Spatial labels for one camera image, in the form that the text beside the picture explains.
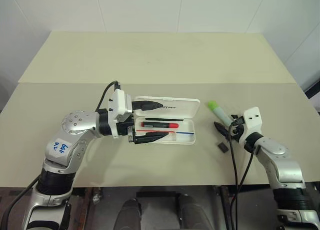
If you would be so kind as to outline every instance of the marker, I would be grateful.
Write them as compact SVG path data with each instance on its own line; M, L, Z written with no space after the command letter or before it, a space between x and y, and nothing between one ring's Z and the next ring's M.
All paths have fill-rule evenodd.
M177 134L189 134L194 135L194 132L185 132L185 131L157 131L157 130L135 130L142 132L167 132L167 133L177 133Z
M230 117L228 117L228 115L216 101L209 101L208 106L214 112L214 114L224 123L225 126L231 125L232 120L230 119Z
M179 124L177 123L163 123L163 122L152 122L152 121L143 121L141 123L142 127L154 127L154 128L178 128Z

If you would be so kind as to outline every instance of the red marker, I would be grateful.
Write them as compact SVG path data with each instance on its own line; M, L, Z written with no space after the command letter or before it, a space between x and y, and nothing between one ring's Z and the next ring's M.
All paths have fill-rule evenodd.
M151 122L143 121L141 123L142 127L154 127L154 128L178 128L179 124L177 123L163 123L163 122Z

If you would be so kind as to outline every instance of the beige tabletop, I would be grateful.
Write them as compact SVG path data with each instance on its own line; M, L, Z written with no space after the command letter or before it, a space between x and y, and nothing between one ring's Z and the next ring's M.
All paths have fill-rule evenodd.
M206 107L206 102L212 99L217 100L228 114L259 106L263 120L262 133L289 147L306 181L320 180L320 117L261 35L158 35L159 41L155 41L157 34L92 33L92 37L91 33L51 34L0 114L0 186L28 185L40 173L46 144L59 130L65 114L72 110L94 110L104 87L114 79L121 80L122 89L133 97L148 95L200 99L199 111L193 119L196 142L194 145L134 145L128 143L126 136L120 139L106 136L94 140L77 172L75 186L233 184L230 153L223 154L217 148L217 144L224 139L213 127L213 121L218 119ZM130 58L128 53L128 58L120 59L121 55L118 55L121 71L115 67L115 57L111 57L110 61L107 60L108 54L102 57L103 52L110 53L106 45L111 48L112 44L116 45L116 40L111 39L119 38L132 38L142 45L136 43L135 48L125 48L124 42L127 41L119 43L122 45L117 49L119 54L132 51L138 58ZM164 51L168 55L176 49L184 50L181 44L185 42L189 55L202 52L202 59L200 61L198 57L198 66L194 71L190 70L193 68L190 62L195 66L197 57L185 62L182 59L181 62L176 61L179 67L164 83L166 79L155 71L163 66L165 71L173 72L175 64L172 61L175 58L161 51L162 60L150 64L148 68L142 58L148 61L157 55L157 47L152 48L150 38L156 45L167 40L168 47ZM190 43L191 39L198 38L202 39L203 44ZM85 44L70 45L70 42L77 41ZM94 45L97 45L96 54L87 57L85 52L92 51ZM216 54L228 60L224 62ZM137 76L130 70L131 66L145 75ZM249 154L236 147L235 155L243 173ZM245 183L267 182L265 170L255 159Z

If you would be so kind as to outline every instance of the white wall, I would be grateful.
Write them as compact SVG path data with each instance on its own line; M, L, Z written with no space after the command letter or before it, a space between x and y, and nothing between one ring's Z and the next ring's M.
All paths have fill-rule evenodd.
M320 78L319 4L320 0L0 0L0 109L51 30L262 32L306 89Z

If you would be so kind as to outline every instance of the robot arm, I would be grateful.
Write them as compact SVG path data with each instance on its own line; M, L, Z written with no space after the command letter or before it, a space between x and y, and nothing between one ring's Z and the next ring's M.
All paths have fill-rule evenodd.
M133 110L152 110L162 107L162 104L132 102L130 95L119 88L118 85L109 99L109 112L106 109L74 111L65 116L60 131L46 146L42 171L25 211L23 230L68 228L71 211L68 200L73 180L93 139L106 135L114 138L129 135L129 141L138 144L152 142L168 134L152 132L136 136Z
M280 229L320 229L320 222L312 201L306 192L305 181L299 164L291 159L289 149L261 134L262 119L258 107L246 110L241 118L244 123L236 127L232 136L248 152L253 152L264 166L274 199L277 216L284 225ZM226 135L221 124L217 130Z

